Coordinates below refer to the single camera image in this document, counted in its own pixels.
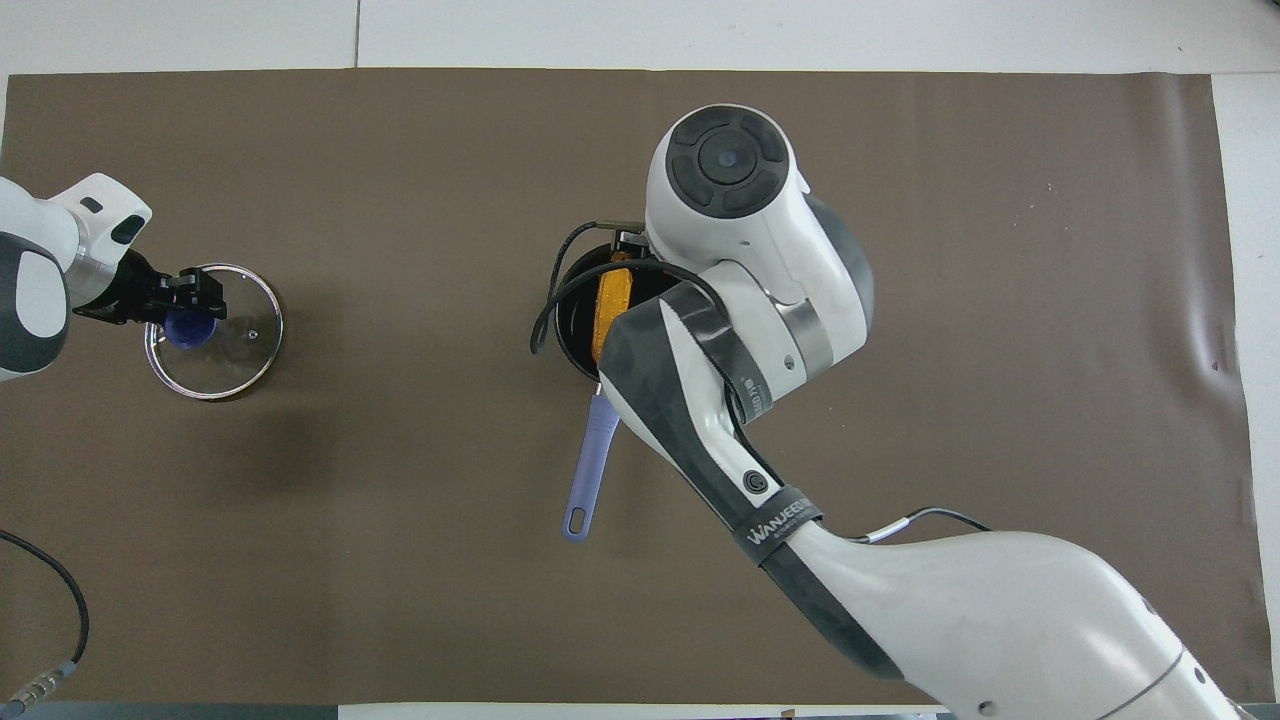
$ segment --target brown mat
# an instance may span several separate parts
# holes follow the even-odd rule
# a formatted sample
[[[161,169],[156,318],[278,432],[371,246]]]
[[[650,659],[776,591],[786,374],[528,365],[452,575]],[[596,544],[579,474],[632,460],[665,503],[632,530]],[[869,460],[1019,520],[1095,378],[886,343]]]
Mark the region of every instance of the brown mat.
[[[751,427],[773,465],[842,532],[938,503],[1079,542],[1271,700],[1207,77],[543,70],[10,81],[5,177],[106,172],[157,268],[246,265],[288,313],[236,402],[83,319],[0,387],[0,525],[92,603],[61,697],[924,700],[828,648],[625,430],[591,538],[559,537],[593,388],[525,350],[552,254],[639,219],[662,132],[723,100],[781,122],[877,277],[869,346]],[[74,616],[0,571],[17,687]]]

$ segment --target metal band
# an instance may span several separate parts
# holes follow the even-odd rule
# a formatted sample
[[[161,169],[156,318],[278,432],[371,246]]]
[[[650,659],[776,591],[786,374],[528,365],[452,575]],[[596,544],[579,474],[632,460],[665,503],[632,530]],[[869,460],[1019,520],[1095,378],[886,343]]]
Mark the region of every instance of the metal band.
[[[824,370],[836,364],[836,355],[831,350],[831,338],[818,319],[809,299],[792,305],[773,304],[782,316],[782,323],[791,331],[791,337],[800,348],[800,359],[804,360],[804,372],[809,379],[818,377]]]
[[[686,282],[662,293],[662,301],[675,310],[680,322],[694,336],[698,347],[728,379],[744,424],[773,407],[773,393],[769,392],[760,366],[751,357],[751,351],[733,332],[728,318],[705,295]]]
[[[818,518],[822,510],[803,492],[787,486],[733,528],[733,542],[760,566],[800,525]]]

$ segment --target black strap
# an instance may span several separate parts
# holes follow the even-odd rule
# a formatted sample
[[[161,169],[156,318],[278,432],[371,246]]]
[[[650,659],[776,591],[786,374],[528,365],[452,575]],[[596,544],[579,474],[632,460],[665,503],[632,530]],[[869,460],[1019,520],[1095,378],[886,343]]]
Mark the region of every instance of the black strap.
[[[676,311],[698,347],[733,388],[736,410],[744,425],[773,407],[769,383],[764,380],[751,351],[733,332],[728,318],[705,295],[690,283],[680,283],[664,292],[662,301]]]
[[[760,566],[800,525],[818,518],[822,510],[803,492],[787,486],[733,528],[733,542]]]

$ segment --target cable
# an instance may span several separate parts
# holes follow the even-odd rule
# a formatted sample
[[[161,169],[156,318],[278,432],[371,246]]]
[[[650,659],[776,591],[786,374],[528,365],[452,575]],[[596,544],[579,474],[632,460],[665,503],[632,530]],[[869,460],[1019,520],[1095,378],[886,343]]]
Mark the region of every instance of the cable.
[[[910,525],[911,523],[919,520],[920,518],[924,518],[925,515],[942,515],[942,516],[946,516],[946,518],[951,518],[952,520],[960,520],[965,525],[969,525],[969,527],[972,527],[972,528],[974,528],[977,530],[980,530],[983,533],[991,532],[991,528],[988,528],[987,525],[979,523],[978,520],[974,520],[973,518],[965,515],[964,512],[959,512],[959,511],[951,510],[948,507],[922,507],[922,509],[916,510],[915,512],[908,512],[906,515],[899,518],[897,520],[893,520],[888,525],[884,525],[883,528],[881,528],[881,529],[878,529],[876,532],[867,533],[865,536],[858,536],[856,538],[849,538],[849,539],[851,539],[854,542],[864,543],[864,544],[874,544],[874,543],[877,543],[877,542],[879,542],[879,541],[882,541],[884,538],[895,536],[899,532],[906,529],[908,525]]]
[[[644,232],[644,223],[627,223],[627,222],[616,222],[616,220],[591,220],[589,223],[582,223],[581,225],[577,225],[576,228],[573,228],[573,231],[571,233],[568,233],[568,236],[564,238],[564,242],[561,243],[559,250],[556,252],[556,263],[552,265],[552,278],[550,278],[550,282],[547,283],[547,305],[553,306],[553,307],[556,305],[559,305],[559,301],[552,302],[552,299],[556,295],[556,282],[559,279],[561,266],[564,264],[564,254],[568,252],[570,246],[573,245],[573,241],[577,240],[577,237],[580,234],[585,233],[589,229],[594,229],[594,228],[600,228],[600,229],[607,229],[607,231],[625,231],[625,232],[640,233],[640,232]],[[548,329],[548,325],[549,325],[549,323],[540,323],[538,325],[534,325],[534,329],[538,331],[538,332],[540,332],[540,334],[538,336],[538,342],[536,342],[539,350],[541,350],[543,345],[547,342],[547,329]],[[539,350],[534,350],[534,355],[538,355]]]
[[[55,560],[54,556],[19,538],[18,536],[0,530],[0,539],[8,541],[38,557],[41,562],[52,568],[54,571],[58,573],[58,577],[61,578],[63,582],[67,583],[67,587],[72,591],[72,597],[76,598],[76,610],[79,611],[81,618],[79,641],[76,643],[76,653],[72,655],[72,662],[79,662],[81,657],[84,656],[84,646],[88,644],[88,606],[84,603],[84,594],[81,592],[76,578],[73,578],[67,568]]]
[[[0,539],[26,550],[41,562],[52,568],[58,573],[58,577],[67,583],[68,589],[72,591],[72,597],[76,598],[76,610],[79,611],[81,618],[79,641],[76,643],[76,653],[72,655],[72,659],[52,670],[37,675],[35,680],[27,683],[14,693],[13,700],[0,707],[0,720],[13,720],[52,694],[63,680],[76,671],[76,665],[84,656],[84,646],[88,644],[88,606],[84,603],[84,593],[81,592],[79,583],[76,582],[76,578],[52,555],[5,530],[0,530]]]
[[[593,220],[589,223],[582,223],[581,225],[573,228],[571,233],[568,233],[568,236],[564,238],[564,242],[561,243],[559,251],[556,254],[554,265],[552,265],[550,283],[547,287],[547,304],[543,306],[543,310],[538,314],[538,320],[534,323],[534,331],[529,337],[530,352],[532,352],[534,355],[541,352],[543,346],[547,343],[547,333],[550,325],[550,315],[556,310],[556,307],[571,292],[586,284],[589,281],[598,278],[604,273],[608,273],[609,270],[616,270],[621,268],[653,269],[672,275],[676,279],[687,281],[694,286],[696,286],[708,297],[708,300],[712,301],[712,304],[716,306],[716,310],[721,315],[723,315],[726,320],[728,319],[728,307],[724,305],[724,300],[721,299],[719,293],[716,292],[716,288],[713,288],[710,283],[703,279],[701,275],[691,273],[690,270],[681,268],[680,265],[673,265],[671,263],[664,263],[662,260],[652,258],[643,260],[621,260],[614,263],[605,263],[603,265],[598,265],[595,268],[582,272],[575,278],[567,281],[559,288],[559,291],[556,290],[556,281],[559,279],[559,272],[561,266],[564,263],[564,255],[568,252],[570,246],[573,245],[573,241],[577,240],[580,234],[593,228],[626,229],[632,232],[641,232],[644,229],[643,225],[634,225],[634,227],[627,227],[627,225],[628,223]],[[737,393],[733,392],[733,386],[728,378],[728,374],[724,372],[723,368],[717,365],[713,359],[708,357],[708,360],[710,361],[712,366],[716,368],[716,372],[719,373],[721,378],[724,380],[724,404],[728,406],[730,421],[733,424],[733,437],[737,438],[737,441],[742,445],[742,447],[746,448],[748,454],[750,454],[751,457],[754,457],[755,461],[759,462],[760,466],[764,468],[764,470],[769,475],[772,475],[774,480],[778,482],[778,484],[783,484],[782,480],[778,478],[778,474],[773,470],[773,468],[768,464],[768,461],[764,460],[760,452],[755,450],[755,446],[751,445],[750,438],[746,437],[746,432],[742,429],[742,423],[740,420],[740,416],[742,415],[742,409]]]
[[[529,351],[534,355],[543,351],[543,346],[547,343],[547,329],[550,325],[550,315],[568,296],[568,293],[603,275],[604,273],[608,273],[609,270],[618,270],[622,268],[635,270],[658,270],[673,278],[687,281],[707,295],[712,304],[716,305],[716,310],[728,318],[728,309],[724,306],[724,301],[721,300],[719,293],[717,293],[716,288],[713,288],[710,283],[704,281],[696,273],[686,270],[680,265],[672,265],[671,263],[663,263],[662,260],[654,260],[652,258],[644,260],[620,260],[617,263],[605,263],[589,270],[584,270],[582,274],[575,275],[572,279],[564,282],[558,291],[552,293],[547,299],[547,305],[544,305],[543,310],[538,314],[538,320],[534,322],[534,331],[529,336]]]

